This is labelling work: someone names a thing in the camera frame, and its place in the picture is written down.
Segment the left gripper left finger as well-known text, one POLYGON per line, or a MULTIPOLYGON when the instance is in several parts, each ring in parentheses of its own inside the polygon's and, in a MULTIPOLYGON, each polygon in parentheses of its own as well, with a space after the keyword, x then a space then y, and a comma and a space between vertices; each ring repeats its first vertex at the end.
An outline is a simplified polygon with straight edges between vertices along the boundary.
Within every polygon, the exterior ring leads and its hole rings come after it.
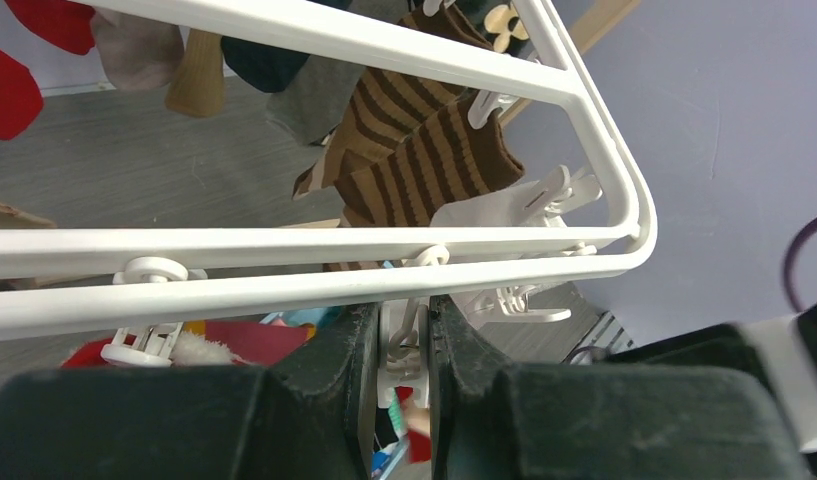
POLYGON ((72 368, 0 390, 0 479, 366 479, 375 303, 271 367, 72 368))

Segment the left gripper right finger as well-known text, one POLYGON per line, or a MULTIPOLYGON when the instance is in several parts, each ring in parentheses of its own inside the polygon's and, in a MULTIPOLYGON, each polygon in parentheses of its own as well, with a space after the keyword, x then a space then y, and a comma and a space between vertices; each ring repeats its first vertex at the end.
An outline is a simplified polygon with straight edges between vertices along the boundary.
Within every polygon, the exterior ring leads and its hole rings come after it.
POLYGON ((761 350, 717 325, 591 365, 518 362, 447 296, 429 320, 436 479, 808 479, 761 350))

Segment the red white striped sock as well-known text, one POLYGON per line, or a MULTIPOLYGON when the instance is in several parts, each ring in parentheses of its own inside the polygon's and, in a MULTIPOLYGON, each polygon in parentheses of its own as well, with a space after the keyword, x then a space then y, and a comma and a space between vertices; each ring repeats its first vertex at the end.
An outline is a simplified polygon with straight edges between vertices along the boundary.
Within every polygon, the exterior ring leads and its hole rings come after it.
POLYGON ((288 326, 281 321, 264 324, 200 320, 121 328, 111 338, 81 346, 62 366, 271 366, 315 333, 312 324, 288 326))

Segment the white plastic clip hanger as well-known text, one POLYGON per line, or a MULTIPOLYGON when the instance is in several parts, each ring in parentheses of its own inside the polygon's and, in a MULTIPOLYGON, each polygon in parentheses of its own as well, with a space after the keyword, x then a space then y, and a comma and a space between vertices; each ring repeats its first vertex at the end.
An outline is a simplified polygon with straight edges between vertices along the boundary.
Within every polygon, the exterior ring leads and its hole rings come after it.
POLYGON ((178 25, 555 104, 609 205, 599 227, 0 230, 0 279, 122 274, 0 292, 0 341, 621 275, 657 238, 646 181, 549 1, 516 5, 557 67, 290 1, 114 1, 178 25))

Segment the brown striped sock rear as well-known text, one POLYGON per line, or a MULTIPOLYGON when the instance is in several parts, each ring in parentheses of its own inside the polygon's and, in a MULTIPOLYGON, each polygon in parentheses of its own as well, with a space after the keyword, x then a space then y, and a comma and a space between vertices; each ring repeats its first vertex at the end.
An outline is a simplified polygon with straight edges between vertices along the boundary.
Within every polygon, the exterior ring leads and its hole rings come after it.
POLYGON ((426 227, 444 205, 518 182, 496 114, 473 127, 466 87, 368 67, 323 156, 295 181, 301 199, 334 188, 351 227, 426 227))

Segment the grey sock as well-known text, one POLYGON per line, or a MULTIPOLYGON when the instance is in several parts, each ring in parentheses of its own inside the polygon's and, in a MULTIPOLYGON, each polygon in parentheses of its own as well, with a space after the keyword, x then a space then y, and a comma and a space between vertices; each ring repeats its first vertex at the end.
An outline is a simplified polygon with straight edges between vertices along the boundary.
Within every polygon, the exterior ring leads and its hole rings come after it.
POLYGON ((270 94, 266 115, 298 144, 312 145, 341 121, 363 65, 311 56, 289 86, 270 94))

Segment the beige argyle sock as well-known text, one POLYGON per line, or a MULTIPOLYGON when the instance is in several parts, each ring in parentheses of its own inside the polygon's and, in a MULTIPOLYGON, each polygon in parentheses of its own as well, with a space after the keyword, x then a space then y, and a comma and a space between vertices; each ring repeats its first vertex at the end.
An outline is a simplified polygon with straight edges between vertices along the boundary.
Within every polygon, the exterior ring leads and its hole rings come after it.
POLYGON ((217 115, 225 105, 220 34, 191 29, 182 60, 165 96, 168 110, 194 118, 217 115))

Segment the navy patterned sock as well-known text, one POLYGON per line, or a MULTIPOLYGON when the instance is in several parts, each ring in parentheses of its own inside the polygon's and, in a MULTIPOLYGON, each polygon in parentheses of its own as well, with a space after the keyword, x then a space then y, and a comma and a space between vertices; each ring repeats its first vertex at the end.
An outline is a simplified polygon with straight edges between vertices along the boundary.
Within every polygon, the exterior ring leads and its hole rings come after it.
POLYGON ((307 62, 307 53, 223 36, 220 48, 226 65, 257 90, 284 91, 307 62))

